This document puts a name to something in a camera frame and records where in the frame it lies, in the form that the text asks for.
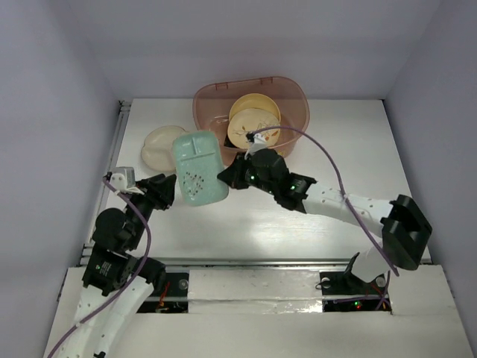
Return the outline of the beige bird-painted plate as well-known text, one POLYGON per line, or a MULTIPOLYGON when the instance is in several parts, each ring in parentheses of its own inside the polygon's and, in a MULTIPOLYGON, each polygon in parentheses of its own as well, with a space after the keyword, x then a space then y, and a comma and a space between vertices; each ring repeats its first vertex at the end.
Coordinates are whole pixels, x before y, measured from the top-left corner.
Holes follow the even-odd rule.
POLYGON ((230 120, 227 136, 231 143, 241 149, 248 149, 247 134, 263 128, 279 126, 278 118, 266 110, 248 108, 237 112, 230 120))

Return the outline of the light teal divided tray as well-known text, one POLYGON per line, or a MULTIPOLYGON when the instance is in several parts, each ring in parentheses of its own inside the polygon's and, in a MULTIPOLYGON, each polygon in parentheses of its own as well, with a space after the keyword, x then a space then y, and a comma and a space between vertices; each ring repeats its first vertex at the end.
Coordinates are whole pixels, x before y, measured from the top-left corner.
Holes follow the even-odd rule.
POLYGON ((217 179, 224 170, 218 139, 210 131, 185 134, 173 142, 177 179, 184 201, 192 207, 214 204, 228 196, 217 179))

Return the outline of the orange round bear plate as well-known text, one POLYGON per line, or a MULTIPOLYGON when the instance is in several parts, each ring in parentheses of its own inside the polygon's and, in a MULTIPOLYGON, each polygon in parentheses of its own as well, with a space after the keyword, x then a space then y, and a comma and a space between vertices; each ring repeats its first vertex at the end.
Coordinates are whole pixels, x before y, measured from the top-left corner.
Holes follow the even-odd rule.
POLYGON ((229 112, 229 121, 235 117, 247 122, 281 122, 281 112, 277 103, 261 93, 249 93, 237 99, 229 112))

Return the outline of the cream three-section plate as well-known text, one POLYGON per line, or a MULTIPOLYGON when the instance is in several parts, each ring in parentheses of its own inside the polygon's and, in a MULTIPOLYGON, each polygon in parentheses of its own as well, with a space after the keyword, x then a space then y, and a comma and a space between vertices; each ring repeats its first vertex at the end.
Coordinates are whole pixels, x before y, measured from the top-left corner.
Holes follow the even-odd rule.
POLYGON ((172 145, 175 139, 188 131, 179 126, 162 126, 150 132, 144 140, 141 158, 145 165, 156 172, 174 172, 175 161, 172 145))

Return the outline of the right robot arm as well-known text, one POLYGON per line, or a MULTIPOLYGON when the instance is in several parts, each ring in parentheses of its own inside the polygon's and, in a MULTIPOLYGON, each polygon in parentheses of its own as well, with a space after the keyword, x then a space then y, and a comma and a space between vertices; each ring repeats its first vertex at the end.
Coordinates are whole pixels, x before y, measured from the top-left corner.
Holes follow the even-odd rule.
POLYGON ((328 295, 356 295, 388 271, 417 270, 432 235, 431 224, 413 198, 378 200, 347 194, 291 172, 272 149, 236 155, 217 178, 232 189, 260 189, 287 210, 337 219, 364 231, 370 249, 354 254, 343 271, 320 279, 328 295))

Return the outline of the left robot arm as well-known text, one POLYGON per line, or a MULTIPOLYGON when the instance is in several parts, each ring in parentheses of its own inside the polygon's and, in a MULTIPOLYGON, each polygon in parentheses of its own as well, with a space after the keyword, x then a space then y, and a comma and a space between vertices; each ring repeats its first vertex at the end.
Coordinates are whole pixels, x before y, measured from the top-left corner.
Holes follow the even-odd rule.
POLYGON ((49 357, 111 357, 145 299, 163 290, 165 265, 149 256, 148 220, 153 211, 172 206, 176 180, 164 174, 136 180, 131 167, 103 176, 126 206, 97 216, 74 322, 49 357))

